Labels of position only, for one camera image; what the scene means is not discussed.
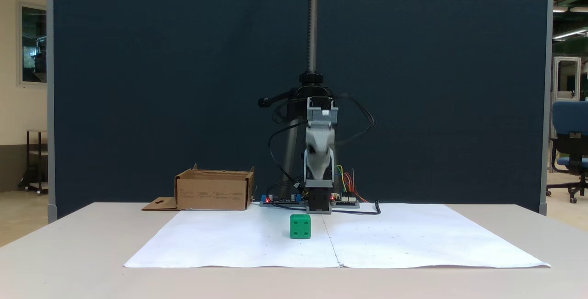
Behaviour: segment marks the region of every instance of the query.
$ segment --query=blue office chair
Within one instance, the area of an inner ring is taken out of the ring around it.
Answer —
[[[552,167],[560,173],[580,175],[580,182],[552,184],[548,186],[547,196],[551,196],[549,189],[567,188],[570,203],[576,203],[574,195],[580,192],[580,196],[584,196],[588,173],[588,158],[582,157],[588,155],[588,102],[555,102],[553,127],[557,132],[557,138],[552,140]],[[565,166],[567,170],[557,169],[556,151],[570,155],[557,159],[557,164]]]

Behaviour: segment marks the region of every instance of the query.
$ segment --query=floor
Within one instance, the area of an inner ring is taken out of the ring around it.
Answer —
[[[548,184],[578,181],[578,176],[563,173],[548,173]],[[570,203],[570,195],[567,193],[566,188],[551,189],[551,192],[552,195],[546,199],[548,203],[548,217],[588,231],[588,196],[582,197],[578,192],[575,195],[578,202]]]
[[[47,203],[36,192],[0,192],[0,247],[45,226]]]
[[[577,181],[577,176],[548,174],[548,184]],[[588,231],[588,196],[576,197],[578,202],[570,203],[567,189],[552,189],[548,217]],[[0,192],[0,247],[45,226],[47,203],[48,196],[38,197],[36,192]]]

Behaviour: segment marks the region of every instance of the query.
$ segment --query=black cable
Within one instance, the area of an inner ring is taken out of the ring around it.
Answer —
[[[289,125],[289,126],[287,126],[287,127],[285,127],[285,128],[282,128],[282,129],[280,129],[280,130],[278,130],[278,131],[274,132],[274,133],[273,133],[273,134],[272,134],[272,135],[269,137],[269,140],[267,140],[267,149],[269,150],[269,155],[271,155],[271,158],[273,159],[273,162],[274,162],[274,163],[276,164],[276,166],[277,166],[277,167],[278,167],[278,168],[279,168],[279,169],[282,171],[282,173],[283,173],[284,175],[286,175],[286,177],[288,178],[288,180],[290,180],[290,182],[292,182],[292,184],[295,184],[297,181],[296,181],[296,180],[294,180],[294,179],[293,179],[293,178],[290,176],[290,174],[288,174],[288,172],[286,172],[286,171],[285,171],[285,170],[282,168],[282,165],[280,165],[280,163],[278,163],[278,161],[276,160],[276,157],[274,157],[274,155],[273,155],[273,152],[271,152],[271,140],[273,140],[273,138],[274,138],[276,135],[280,134],[281,132],[284,132],[284,131],[290,130],[290,129],[292,129],[292,128],[300,127],[300,126],[303,126],[303,125],[306,125],[306,121],[302,121],[302,122],[300,122],[300,123],[296,123],[296,124],[294,124],[294,125]]]
[[[380,210],[380,202],[378,200],[376,200],[374,202],[374,205],[376,207],[376,211],[375,212],[340,211],[340,210],[337,210],[337,209],[332,209],[332,211],[333,212],[337,212],[337,213],[357,214],[357,215],[379,215],[380,213],[382,213],[382,211]]]
[[[357,100],[355,100],[355,98],[353,98],[350,94],[338,94],[336,96],[336,98],[344,98],[344,99],[351,100],[351,102],[353,102],[357,106],[357,108],[359,108],[359,110],[363,113],[363,115],[365,115],[365,117],[369,121],[369,125],[367,126],[367,128],[365,128],[361,132],[359,132],[349,138],[345,138],[344,140],[340,140],[339,142],[336,142],[336,144],[338,146],[343,146],[343,145],[367,134],[368,131],[370,131],[376,125],[376,119],[374,119],[373,115],[367,109],[365,109],[365,107],[363,107],[361,104],[359,104],[359,102]]]
[[[302,118],[300,116],[300,117],[288,119],[286,117],[286,115],[282,114],[281,109],[284,108],[284,106],[288,106],[289,104],[294,104],[297,102],[304,102],[304,101],[306,101],[306,98],[290,98],[290,99],[286,100],[285,102],[282,102],[275,109],[273,109],[273,112],[271,113],[271,120],[277,124],[287,124],[288,122],[290,122],[294,119]]]

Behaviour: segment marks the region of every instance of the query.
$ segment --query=box flap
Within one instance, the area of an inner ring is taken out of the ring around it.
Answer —
[[[143,207],[141,211],[177,211],[175,197],[159,197]]]

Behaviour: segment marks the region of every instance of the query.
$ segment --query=table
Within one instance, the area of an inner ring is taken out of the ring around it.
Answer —
[[[588,232],[516,205],[448,206],[552,268],[124,268],[178,213],[144,205],[93,203],[0,247],[0,298],[552,299],[588,291]],[[285,280],[292,291],[269,286]]]

